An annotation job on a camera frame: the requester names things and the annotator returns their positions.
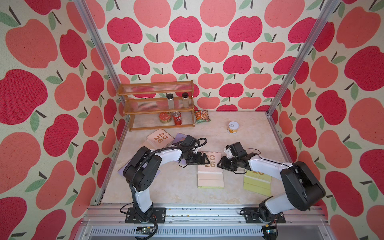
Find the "pink calendar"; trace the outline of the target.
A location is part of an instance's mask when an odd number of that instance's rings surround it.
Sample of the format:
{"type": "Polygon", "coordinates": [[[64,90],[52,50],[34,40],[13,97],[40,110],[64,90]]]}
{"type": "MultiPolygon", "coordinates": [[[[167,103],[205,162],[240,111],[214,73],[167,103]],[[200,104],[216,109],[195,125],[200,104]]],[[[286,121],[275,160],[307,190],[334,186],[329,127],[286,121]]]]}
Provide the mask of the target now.
{"type": "Polygon", "coordinates": [[[173,143],[174,137],[163,129],[159,129],[147,137],[147,142],[152,149],[162,149],[173,143]]]}
{"type": "Polygon", "coordinates": [[[220,152],[204,152],[210,161],[209,165],[198,165],[198,186],[224,187],[223,169],[217,167],[221,160],[220,152]]]}

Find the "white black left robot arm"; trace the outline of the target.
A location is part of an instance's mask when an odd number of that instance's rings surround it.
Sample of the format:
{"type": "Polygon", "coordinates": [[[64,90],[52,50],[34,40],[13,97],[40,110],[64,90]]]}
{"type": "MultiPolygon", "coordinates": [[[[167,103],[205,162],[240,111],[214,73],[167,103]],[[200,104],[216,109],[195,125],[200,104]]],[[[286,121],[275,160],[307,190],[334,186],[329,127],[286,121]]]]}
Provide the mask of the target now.
{"type": "Polygon", "coordinates": [[[183,167],[192,165],[206,165],[210,161],[206,154],[199,149],[208,140],[195,139],[188,135],[183,141],[168,147],[150,150],[141,147],[123,170],[123,176],[130,185],[133,197],[133,206],[124,212],[127,224],[163,224],[165,222],[166,208],[156,208],[150,197],[150,186],[154,182],[161,165],[170,162],[185,160],[183,167]]]}

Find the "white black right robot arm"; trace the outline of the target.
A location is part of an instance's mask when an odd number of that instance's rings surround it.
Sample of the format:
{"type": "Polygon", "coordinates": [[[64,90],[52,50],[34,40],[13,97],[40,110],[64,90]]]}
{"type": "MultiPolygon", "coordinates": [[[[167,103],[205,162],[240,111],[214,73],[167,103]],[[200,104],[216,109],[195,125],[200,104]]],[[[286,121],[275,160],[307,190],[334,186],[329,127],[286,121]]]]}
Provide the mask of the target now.
{"type": "Polygon", "coordinates": [[[237,174],[237,170],[243,168],[282,181],[285,189],[283,193],[269,197],[259,204],[257,210],[249,213],[262,223],[273,222],[275,217],[284,211],[307,211],[326,195],[324,187],[303,162],[282,163],[263,158],[260,154],[248,154],[239,142],[227,145],[225,153],[226,156],[217,164],[223,170],[237,174]]]}

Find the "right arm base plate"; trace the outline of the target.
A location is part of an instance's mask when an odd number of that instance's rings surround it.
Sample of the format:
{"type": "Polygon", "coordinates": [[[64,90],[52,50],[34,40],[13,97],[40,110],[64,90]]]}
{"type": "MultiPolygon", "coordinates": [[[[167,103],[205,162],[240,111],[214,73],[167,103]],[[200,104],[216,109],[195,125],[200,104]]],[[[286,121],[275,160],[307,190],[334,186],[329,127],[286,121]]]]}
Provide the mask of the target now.
{"type": "Polygon", "coordinates": [[[247,224],[269,225],[273,223],[286,223],[286,219],[283,213],[273,215],[267,209],[264,208],[242,208],[239,214],[245,217],[247,224]]]}

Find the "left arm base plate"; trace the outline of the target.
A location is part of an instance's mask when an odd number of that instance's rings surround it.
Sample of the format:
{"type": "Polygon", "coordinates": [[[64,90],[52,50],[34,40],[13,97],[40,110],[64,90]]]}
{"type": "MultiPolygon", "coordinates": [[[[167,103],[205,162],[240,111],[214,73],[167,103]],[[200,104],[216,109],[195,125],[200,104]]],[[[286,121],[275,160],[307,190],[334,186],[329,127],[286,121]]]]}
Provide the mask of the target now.
{"type": "Polygon", "coordinates": [[[129,208],[128,213],[126,215],[125,223],[126,224],[164,224],[166,217],[166,208],[149,208],[143,215],[135,208],[129,208]]]}

